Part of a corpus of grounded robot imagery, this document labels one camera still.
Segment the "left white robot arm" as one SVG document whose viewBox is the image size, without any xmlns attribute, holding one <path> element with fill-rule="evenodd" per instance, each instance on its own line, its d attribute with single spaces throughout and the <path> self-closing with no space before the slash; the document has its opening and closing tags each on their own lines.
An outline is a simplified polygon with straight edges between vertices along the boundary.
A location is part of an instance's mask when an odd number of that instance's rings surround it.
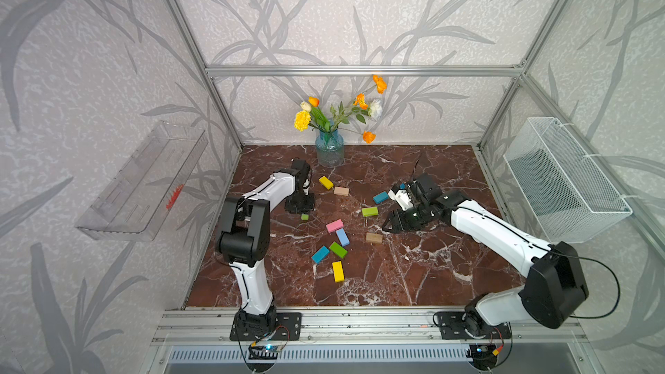
<svg viewBox="0 0 665 374">
<path fill-rule="evenodd" d="M 244 313 L 267 315 L 274 307 L 264 258 L 270 243 L 270 214 L 280 204 L 292 214 L 314 209 L 310 192 L 311 171 L 287 168 L 277 171 L 254 190 L 228 196 L 216 225 L 216 252 L 231 267 L 241 290 Z"/>
</svg>

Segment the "light green block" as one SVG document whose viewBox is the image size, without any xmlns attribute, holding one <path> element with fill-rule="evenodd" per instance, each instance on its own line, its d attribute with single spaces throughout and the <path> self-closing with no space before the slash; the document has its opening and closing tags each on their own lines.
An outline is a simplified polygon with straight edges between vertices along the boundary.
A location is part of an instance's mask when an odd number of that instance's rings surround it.
<svg viewBox="0 0 665 374">
<path fill-rule="evenodd" d="M 379 214 L 379 209 L 377 207 L 368 207 L 362 209 L 361 213 L 363 217 L 377 216 Z"/>
</svg>

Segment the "pink block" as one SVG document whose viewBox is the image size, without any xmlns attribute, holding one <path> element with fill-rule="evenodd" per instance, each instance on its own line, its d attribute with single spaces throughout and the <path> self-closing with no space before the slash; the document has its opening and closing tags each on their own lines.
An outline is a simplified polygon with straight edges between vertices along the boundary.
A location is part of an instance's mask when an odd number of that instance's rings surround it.
<svg viewBox="0 0 665 374">
<path fill-rule="evenodd" d="M 342 228 L 344 228 L 344 223 L 341 219 L 338 219 L 338 220 L 336 220 L 332 223 L 329 223 L 326 226 L 326 228 L 327 228 L 327 231 L 329 233 L 335 233 L 336 231 L 341 230 Z"/>
</svg>

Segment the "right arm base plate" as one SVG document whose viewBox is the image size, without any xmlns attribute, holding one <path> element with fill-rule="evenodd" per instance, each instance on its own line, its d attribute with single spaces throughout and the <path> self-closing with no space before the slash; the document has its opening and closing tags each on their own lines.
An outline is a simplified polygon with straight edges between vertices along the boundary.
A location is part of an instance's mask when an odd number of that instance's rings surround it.
<svg viewBox="0 0 665 374">
<path fill-rule="evenodd" d="M 434 325 L 442 339 L 512 339 L 512 330 L 507 323 L 491 326 L 479 316 L 465 312 L 441 311 L 433 315 Z"/>
</svg>

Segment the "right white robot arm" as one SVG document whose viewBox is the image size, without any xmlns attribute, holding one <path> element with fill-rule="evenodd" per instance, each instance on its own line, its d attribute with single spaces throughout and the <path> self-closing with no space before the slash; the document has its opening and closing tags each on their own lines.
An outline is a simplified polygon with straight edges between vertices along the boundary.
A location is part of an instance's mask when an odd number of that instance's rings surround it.
<svg viewBox="0 0 665 374">
<path fill-rule="evenodd" d="M 389 199 L 399 208 L 389 214 L 382 230 L 398 234 L 442 221 L 493 250 L 526 278 L 520 287 L 480 295 L 465 306 L 462 326 L 470 336 L 481 338 L 494 327 L 518 321 L 557 329 L 588 298 L 580 257 L 573 246 L 533 237 L 462 192 L 437 190 L 435 194 L 434 199 L 417 200 L 403 189 L 389 192 Z"/>
</svg>

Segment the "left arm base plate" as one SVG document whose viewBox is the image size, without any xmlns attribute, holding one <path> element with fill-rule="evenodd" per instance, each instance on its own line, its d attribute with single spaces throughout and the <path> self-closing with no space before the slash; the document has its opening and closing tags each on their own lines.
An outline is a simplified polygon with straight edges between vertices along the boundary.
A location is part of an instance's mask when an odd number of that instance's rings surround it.
<svg viewBox="0 0 665 374">
<path fill-rule="evenodd" d="M 270 336 L 281 341 L 300 339 L 302 313 L 275 313 L 253 315 L 245 311 L 235 315 L 231 332 L 231 341 L 258 340 Z"/>
</svg>

